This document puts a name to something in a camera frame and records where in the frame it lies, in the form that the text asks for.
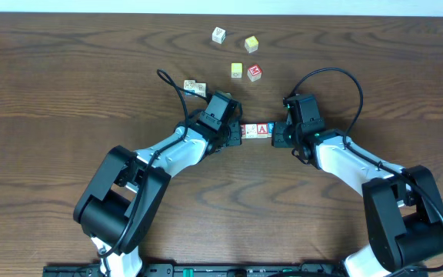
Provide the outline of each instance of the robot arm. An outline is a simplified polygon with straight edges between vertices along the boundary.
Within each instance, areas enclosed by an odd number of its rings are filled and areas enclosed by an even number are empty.
[[[301,161],[339,177],[364,198],[370,245],[344,260],[349,276],[386,276],[443,253],[443,202],[428,169],[388,163],[350,138],[345,147],[343,132],[325,129],[313,95],[295,95],[284,104],[288,119],[275,123],[273,146],[294,147]],[[402,217],[403,205],[415,205],[416,212]]]
[[[108,252],[118,243],[117,249],[102,260],[102,273],[111,277],[139,273],[142,261],[137,245],[145,237],[170,179],[224,147],[241,144],[239,122],[231,120],[238,106],[240,103],[229,94],[216,92],[196,121],[191,120],[188,126],[180,122],[174,134],[165,140],[135,152],[117,146],[105,156],[73,213],[74,220],[92,238],[99,253]],[[155,154],[178,141],[185,131],[185,139],[158,156]],[[151,168],[145,174],[149,163]],[[135,192],[135,199],[130,202],[112,191],[114,184]],[[136,198],[139,198],[137,212],[132,213]]]

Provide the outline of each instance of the cube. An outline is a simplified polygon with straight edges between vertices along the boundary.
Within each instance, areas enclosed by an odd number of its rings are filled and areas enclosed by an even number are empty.
[[[258,125],[257,124],[246,124],[245,125],[245,138],[246,139],[256,139],[258,137]]]
[[[216,27],[212,34],[213,42],[221,44],[225,40],[225,33],[224,29]]]
[[[273,128],[275,127],[274,122],[268,122],[268,138],[271,138],[273,135]]]
[[[231,64],[231,77],[242,78],[242,63]]]
[[[259,42],[255,36],[252,36],[245,39],[244,46],[247,49],[247,52],[253,53],[254,51],[258,50]]]
[[[258,138],[263,139],[268,137],[268,124],[258,124]]]
[[[206,83],[196,83],[194,92],[197,95],[206,97]]]
[[[245,139],[245,125],[240,125],[240,129],[242,133],[242,138]]]
[[[259,65],[253,65],[247,69],[247,76],[251,79],[251,81],[256,81],[261,78],[262,70]]]
[[[196,81],[195,80],[184,80],[184,89],[188,92],[195,92]]]

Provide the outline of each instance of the wooden surface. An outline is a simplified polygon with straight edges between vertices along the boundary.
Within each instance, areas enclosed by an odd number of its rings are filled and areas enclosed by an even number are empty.
[[[227,30],[222,45],[215,26]],[[231,62],[259,64],[261,80],[231,79]],[[353,72],[365,90],[352,138],[390,162],[427,166],[443,196],[443,18],[1,14],[0,276],[96,260],[72,220],[88,181],[110,148],[149,147],[182,120],[157,68],[232,93],[244,122],[257,123],[283,119],[281,99],[326,66]],[[316,94],[329,127],[345,128],[356,111],[358,93],[338,73],[301,91]],[[171,181],[141,254],[299,263],[342,259],[366,242],[359,195],[254,139]]]

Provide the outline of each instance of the white wall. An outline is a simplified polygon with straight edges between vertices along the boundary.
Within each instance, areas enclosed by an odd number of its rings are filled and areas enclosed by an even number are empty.
[[[443,16],[443,0],[0,0],[0,12]]]

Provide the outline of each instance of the wood grain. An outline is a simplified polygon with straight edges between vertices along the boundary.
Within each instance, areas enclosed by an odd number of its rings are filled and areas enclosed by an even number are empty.
[[[215,26],[228,32],[222,45],[211,41]],[[260,43],[252,55],[250,35]],[[231,62],[259,64],[261,80],[231,79]],[[148,147],[182,120],[157,68],[232,93],[254,123],[284,118],[282,97],[325,66],[353,72],[365,90],[354,140],[390,162],[427,166],[443,196],[443,18],[0,14],[0,276],[96,260],[72,210],[105,153]],[[345,128],[356,111],[343,75],[301,90],[316,94],[329,127]],[[366,242],[358,195],[260,139],[176,176],[141,252],[299,263],[341,259]]]

